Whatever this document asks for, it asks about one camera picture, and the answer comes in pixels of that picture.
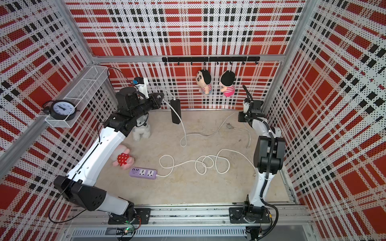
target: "black power adapter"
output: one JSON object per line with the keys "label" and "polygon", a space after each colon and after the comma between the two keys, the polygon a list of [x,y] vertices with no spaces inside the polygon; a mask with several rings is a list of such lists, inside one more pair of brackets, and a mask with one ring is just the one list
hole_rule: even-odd
{"label": "black power adapter", "polygon": [[[170,105],[174,108],[174,110],[181,117],[181,101],[179,99],[172,99],[172,100],[170,100]],[[181,122],[173,110],[171,110],[171,121],[175,124],[179,124]]]}

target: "wire mesh basket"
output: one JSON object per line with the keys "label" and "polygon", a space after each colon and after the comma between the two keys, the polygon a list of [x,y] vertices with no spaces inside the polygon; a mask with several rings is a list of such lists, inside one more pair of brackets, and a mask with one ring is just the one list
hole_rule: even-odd
{"label": "wire mesh basket", "polygon": [[95,95],[102,83],[107,79],[106,66],[90,66],[88,70],[74,88],[63,98],[70,101],[76,107],[75,117],[67,120],[69,115],[64,120],[56,120],[52,116],[46,117],[46,122],[52,127],[71,128],[84,111],[91,98]]}

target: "purple power strip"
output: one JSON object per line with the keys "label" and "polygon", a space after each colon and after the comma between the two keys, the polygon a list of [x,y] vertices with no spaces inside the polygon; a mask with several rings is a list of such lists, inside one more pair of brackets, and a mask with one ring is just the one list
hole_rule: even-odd
{"label": "purple power strip", "polygon": [[157,176],[157,170],[132,167],[129,176],[154,180]]}

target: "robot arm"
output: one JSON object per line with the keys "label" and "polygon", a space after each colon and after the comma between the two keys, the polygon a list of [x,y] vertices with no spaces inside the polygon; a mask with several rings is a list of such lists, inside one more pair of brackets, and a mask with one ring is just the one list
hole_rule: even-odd
{"label": "robot arm", "polygon": [[94,185],[112,152],[136,126],[137,119],[161,107],[163,93],[152,93],[143,99],[139,99],[137,94],[144,95],[134,87],[126,87],[116,93],[118,110],[103,124],[99,139],[68,176],[57,176],[54,180],[54,187],[67,201],[89,211],[101,210],[122,215],[127,220],[133,219],[135,211],[132,202],[111,196]]}
{"label": "robot arm", "polygon": [[[239,122],[247,122],[258,136],[253,157],[257,175],[252,189],[244,202],[241,218],[233,221],[231,218],[231,222],[265,223],[270,222],[269,219],[266,219],[268,211],[265,206],[274,207],[265,202],[265,196],[272,178],[283,167],[285,140],[281,138],[281,130],[279,128],[271,128],[268,125],[268,121],[261,111],[263,101],[254,101],[247,88],[245,86],[243,88],[247,93],[247,99],[244,101],[244,110],[239,112]],[[277,218],[278,214],[276,215],[275,222],[264,233],[264,236],[274,228]]]}

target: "plush doll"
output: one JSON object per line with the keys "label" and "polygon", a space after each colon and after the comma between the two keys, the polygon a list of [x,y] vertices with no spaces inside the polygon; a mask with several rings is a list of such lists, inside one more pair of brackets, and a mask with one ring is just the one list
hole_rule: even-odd
{"label": "plush doll", "polygon": [[201,91],[204,94],[210,94],[212,92],[212,84],[210,83],[212,78],[209,71],[202,69],[197,72],[196,83],[201,87]]}
{"label": "plush doll", "polygon": [[235,73],[230,70],[222,73],[220,77],[220,86],[222,89],[220,90],[226,97],[230,97],[235,93],[235,87],[233,83],[235,82]]}
{"label": "plush doll", "polygon": [[110,156],[114,160],[113,166],[120,165],[124,170],[129,169],[134,164],[134,157],[130,156],[129,153],[130,149],[125,145],[119,144]]}
{"label": "plush doll", "polygon": [[133,139],[138,142],[142,138],[149,138],[150,137],[150,124],[147,123],[148,115],[141,116],[137,119],[137,126],[133,128]]}

